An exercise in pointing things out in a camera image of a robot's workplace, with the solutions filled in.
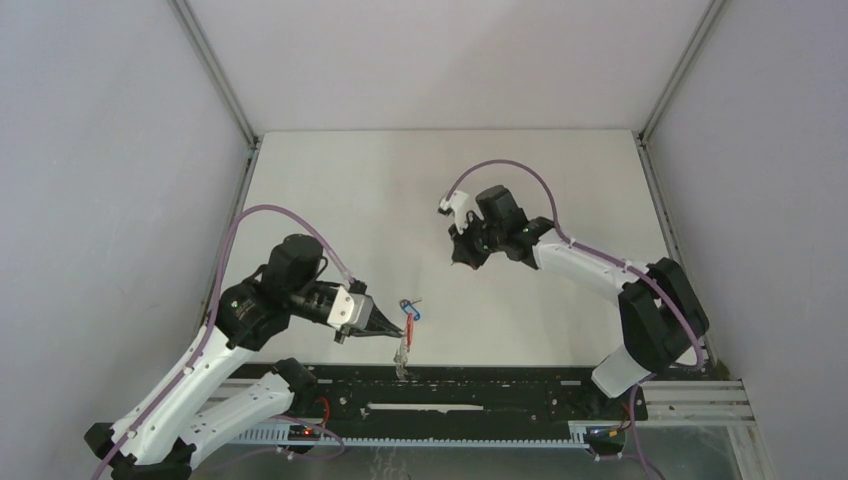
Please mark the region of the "blue key tag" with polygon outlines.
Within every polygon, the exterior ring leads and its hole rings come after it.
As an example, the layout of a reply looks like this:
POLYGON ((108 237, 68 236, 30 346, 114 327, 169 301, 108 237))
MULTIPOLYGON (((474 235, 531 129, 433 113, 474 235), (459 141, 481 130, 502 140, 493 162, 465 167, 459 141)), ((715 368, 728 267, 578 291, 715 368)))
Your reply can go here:
POLYGON ((413 300, 402 299, 402 300, 399 301, 399 307, 407 316, 411 316, 411 318, 414 322, 417 322, 422 317, 421 312, 417 308, 418 304, 421 301, 422 301, 421 298, 416 298, 416 299, 413 299, 413 300))

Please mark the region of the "metal key holder red handle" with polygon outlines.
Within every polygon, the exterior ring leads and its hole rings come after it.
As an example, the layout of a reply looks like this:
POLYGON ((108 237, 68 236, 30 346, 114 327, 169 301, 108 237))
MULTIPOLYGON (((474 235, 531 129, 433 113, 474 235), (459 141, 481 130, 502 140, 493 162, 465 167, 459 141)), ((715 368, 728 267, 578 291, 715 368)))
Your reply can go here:
POLYGON ((407 369, 408 364, 408 356, 411 350, 411 346, 413 343, 413 329, 415 325, 415 314, 409 313, 407 315, 406 327, 401 338, 400 345, 395 352, 393 357, 393 361, 395 364, 395 374, 397 378, 401 381, 406 380, 410 373, 407 369))

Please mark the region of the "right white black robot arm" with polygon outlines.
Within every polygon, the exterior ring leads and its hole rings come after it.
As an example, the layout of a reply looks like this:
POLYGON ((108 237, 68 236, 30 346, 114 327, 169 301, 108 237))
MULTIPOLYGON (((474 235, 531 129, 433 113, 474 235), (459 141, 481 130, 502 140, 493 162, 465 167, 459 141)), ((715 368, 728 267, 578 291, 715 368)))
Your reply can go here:
POLYGON ((534 270, 561 275, 617 307, 623 343, 592 371, 581 392, 585 411, 606 418, 622 394, 671 367, 707 333, 709 320, 682 267, 670 258, 654 263, 606 259, 565 240, 553 220, 530 219, 502 185, 476 197, 453 191, 440 201, 452 219, 451 259, 478 269, 495 253, 534 270))

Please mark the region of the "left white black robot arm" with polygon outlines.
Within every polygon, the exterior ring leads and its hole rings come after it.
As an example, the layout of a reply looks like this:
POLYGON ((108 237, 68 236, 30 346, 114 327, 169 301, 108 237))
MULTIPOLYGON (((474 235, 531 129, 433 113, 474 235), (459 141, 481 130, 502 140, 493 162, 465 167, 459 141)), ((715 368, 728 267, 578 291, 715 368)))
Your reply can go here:
POLYGON ((128 414, 95 423, 84 436, 114 479, 187 479, 212 452, 277 415, 304 416, 317 402, 317 379, 294 358, 277 361, 253 385, 211 408, 219 386, 292 318, 347 337, 401 338, 361 281, 320 280, 328 262, 319 240, 286 237, 254 274, 227 288, 214 316, 168 375, 128 414))

